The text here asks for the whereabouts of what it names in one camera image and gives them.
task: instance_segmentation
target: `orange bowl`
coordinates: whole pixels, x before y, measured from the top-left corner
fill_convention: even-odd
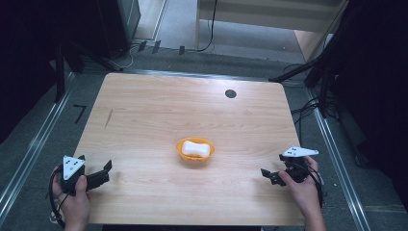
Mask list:
[[[198,157],[198,156],[194,157],[193,155],[183,154],[183,151],[182,151],[183,150],[183,143],[185,141],[192,141],[192,142],[195,142],[195,143],[206,143],[206,144],[208,144],[210,146],[210,155],[208,157]],[[213,156],[214,152],[216,151],[216,149],[214,148],[214,145],[210,141],[202,139],[202,138],[184,138],[184,139],[181,139],[176,144],[176,150],[177,150],[178,154],[180,155],[180,157],[183,160],[185,160],[185,161],[192,160],[192,161],[200,161],[200,162],[207,162],[208,159],[210,159],[210,157]]]

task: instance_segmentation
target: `wooden table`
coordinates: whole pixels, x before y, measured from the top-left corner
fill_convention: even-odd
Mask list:
[[[211,141],[214,156],[183,161],[175,145],[186,137]],[[284,169],[291,145],[279,84],[108,74],[74,156],[87,174],[113,161],[111,181],[91,192],[91,223],[302,225],[288,188],[260,171]]]

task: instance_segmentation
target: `human hand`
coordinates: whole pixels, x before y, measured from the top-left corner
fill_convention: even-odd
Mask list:
[[[65,230],[79,231],[87,228],[90,214],[89,195],[86,193],[87,184],[87,177],[85,175],[80,176],[75,185],[76,195],[68,195],[61,206],[64,214]],[[54,177],[52,190],[61,204],[66,194],[63,193],[58,176]]]
[[[310,156],[304,157],[309,166],[318,171],[318,163]],[[280,178],[289,187],[289,191],[300,208],[300,212],[306,219],[306,230],[325,230],[323,216],[321,214],[319,195],[316,188],[316,182],[311,176],[308,176],[305,181],[296,183],[286,171],[279,171]],[[316,179],[319,179],[318,174],[312,172]]]

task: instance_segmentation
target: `white soap bar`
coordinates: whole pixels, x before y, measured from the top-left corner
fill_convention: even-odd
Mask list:
[[[210,145],[207,143],[183,142],[182,152],[185,155],[197,155],[199,157],[210,156]]]

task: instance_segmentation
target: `metal frame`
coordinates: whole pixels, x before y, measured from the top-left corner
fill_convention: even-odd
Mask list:
[[[309,91],[309,96],[310,99],[316,97],[311,91]],[[354,189],[353,184],[351,183],[350,177],[348,176],[341,152],[339,151],[339,148],[337,147],[334,137],[330,131],[330,126],[327,123],[327,119],[323,118],[318,109],[315,109],[314,113],[330,154],[334,169],[339,177],[348,208],[353,216],[354,222],[356,223],[357,230],[370,231],[370,224],[366,217],[366,213],[364,212],[363,205],[356,190]]]
[[[27,152],[21,161],[17,171],[14,173],[9,185],[4,189],[3,194],[0,197],[0,228],[3,225],[4,220],[7,217],[12,205],[17,199],[18,194],[21,191],[28,175],[31,172],[36,160],[41,152],[45,142],[48,139],[54,125],[56,124],[61,112],[66,104],[67,99],[71,93],[71,87],[75,83],[75,75],[69,73],[66,80],[66,94],[62,97],[59,103],[54,103],[47,118],[42,123],[41,128],[30,142]]]
[[[199,73],[184,73],[184,72],[169,72],[169,71],[156,71],[156,70],[133,70],[129,73],[134,74],[144,74],[144,75],[166,75],[166,76],[180,76],[180,77],[195,77],[195,78],[212,78],[212,79],[223,79],[223,80],[238,80],[238,81],[255,81],[255,82],[267,82],[268,78],[255,78],[255,77],[239,77],[239,76],[227,76],[227,75],[213,75],[213,74],[199,74]],[[56,124],[67,99],[70,96],[71,89],[75,83],[75,75],[71,72],[67,77],[67,88],[66,94],[63,96],[59,103],[54,104],[48,117],[45,119],[41,128],[39,129],[36,136],[31,141],[26,155],[22,162],[20,163],[17,171],[13,175],[13,178],[7,188],[3,191],[0,197],[0,227],[2,226],[7,214],[9,213],[13,203],[15,202],[21,188],[23,187],[31,169],[33,168],[36,160],[41,152],[43,145],[48,139],[54,125]],[[297,83],[283,83],[287,87],[298,87]],[[309,91],[310,98],[314,98],[314,94]],[[345,199],[347,201],[350,212],[354,218],[358,230],[371,230],[370,224],[365,215],[363,206],[361,204],[360,198],[355,191],[346,168],[344,166],[341,153],[336,145],[336,142],[331,134],[329,124],[327,120],[324,119],[319,110],[315,110],[315,117],[319,125],[321,134],[323,135],[324,141],[326,143],[327,149],[329,151],[332,163],[336,170],[336,173],[340,179]]]

